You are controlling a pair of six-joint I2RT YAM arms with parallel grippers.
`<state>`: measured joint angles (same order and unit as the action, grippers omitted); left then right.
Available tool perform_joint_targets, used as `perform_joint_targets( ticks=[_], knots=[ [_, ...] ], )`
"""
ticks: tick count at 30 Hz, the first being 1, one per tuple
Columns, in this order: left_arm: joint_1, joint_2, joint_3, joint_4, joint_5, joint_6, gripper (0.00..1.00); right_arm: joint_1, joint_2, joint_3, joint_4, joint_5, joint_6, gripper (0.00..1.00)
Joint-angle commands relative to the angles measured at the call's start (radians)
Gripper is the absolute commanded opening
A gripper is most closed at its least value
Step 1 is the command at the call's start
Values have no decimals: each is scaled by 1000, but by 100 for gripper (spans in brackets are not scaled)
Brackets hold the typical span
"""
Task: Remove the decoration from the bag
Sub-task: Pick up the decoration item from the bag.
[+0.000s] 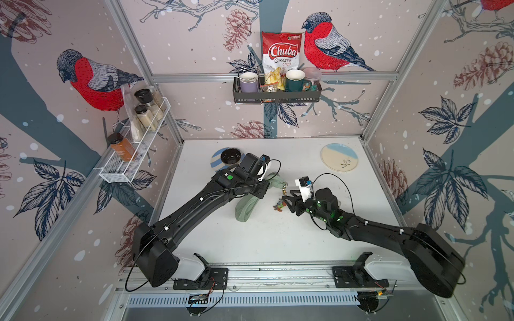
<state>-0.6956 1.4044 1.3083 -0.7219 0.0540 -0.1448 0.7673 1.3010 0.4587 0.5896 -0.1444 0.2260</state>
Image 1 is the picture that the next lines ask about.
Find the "red figurine charm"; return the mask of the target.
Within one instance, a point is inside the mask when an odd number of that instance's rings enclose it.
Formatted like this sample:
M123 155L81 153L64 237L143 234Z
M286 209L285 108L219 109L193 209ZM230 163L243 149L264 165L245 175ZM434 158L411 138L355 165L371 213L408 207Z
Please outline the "red figurine charm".
M287 207L286 203L284 201L279 201L276 205L273 206L273 209L275 211L281 212L282 208Z

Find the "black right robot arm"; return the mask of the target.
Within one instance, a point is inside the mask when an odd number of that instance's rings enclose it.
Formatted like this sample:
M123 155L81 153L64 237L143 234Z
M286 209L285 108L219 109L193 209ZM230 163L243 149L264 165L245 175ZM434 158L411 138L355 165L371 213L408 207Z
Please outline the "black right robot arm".
M366 220L340 209L328 188L316 191L308 199L303 199L299 190L292 190L282 200L291 213L307 213L325 222L325 229L336 238L370 243L404 256L417 281L441 298L450 298L459 280L465 279L464 258L426 224L396 227Z

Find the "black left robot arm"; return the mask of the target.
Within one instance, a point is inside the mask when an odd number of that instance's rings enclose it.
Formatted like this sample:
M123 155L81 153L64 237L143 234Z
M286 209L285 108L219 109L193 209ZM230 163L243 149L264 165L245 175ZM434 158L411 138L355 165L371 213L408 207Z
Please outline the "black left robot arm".
M241 163L217 171L211 181L186 204L152 226L142 223L133 237L133 261L156 288L166 283L179 269L180 259L173 254L193 229L217 209L239 196L262 199L270 181L264 178L271 159L252 153Z

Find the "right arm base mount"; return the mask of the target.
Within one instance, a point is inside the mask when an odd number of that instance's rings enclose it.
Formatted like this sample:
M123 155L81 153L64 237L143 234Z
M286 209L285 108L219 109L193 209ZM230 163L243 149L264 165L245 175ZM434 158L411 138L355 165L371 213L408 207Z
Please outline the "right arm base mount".
M381 288L389 287L387 279L376 280L365 270L365 261L373 253L366 251L357 258L353 266L332 267L336 288Z

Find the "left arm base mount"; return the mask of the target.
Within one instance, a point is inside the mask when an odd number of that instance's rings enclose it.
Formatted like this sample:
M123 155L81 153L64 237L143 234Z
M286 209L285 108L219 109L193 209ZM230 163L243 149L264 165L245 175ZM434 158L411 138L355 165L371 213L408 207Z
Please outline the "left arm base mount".
M225 290L229 269L213 267L201 255L183 257L172 275L174 290Z

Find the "green corduroy bag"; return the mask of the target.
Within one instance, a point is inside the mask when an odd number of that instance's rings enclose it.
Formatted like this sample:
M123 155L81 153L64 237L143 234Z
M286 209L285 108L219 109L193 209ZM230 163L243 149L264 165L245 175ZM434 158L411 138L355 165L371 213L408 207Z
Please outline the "green corduroy bag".
M265 177L270 181L270 188L277 188L282 190L282 183L286 182L277 172L272 172ZM252 195L243 196L235 207L235 218L239 222L247 222L254 211L260 199Z

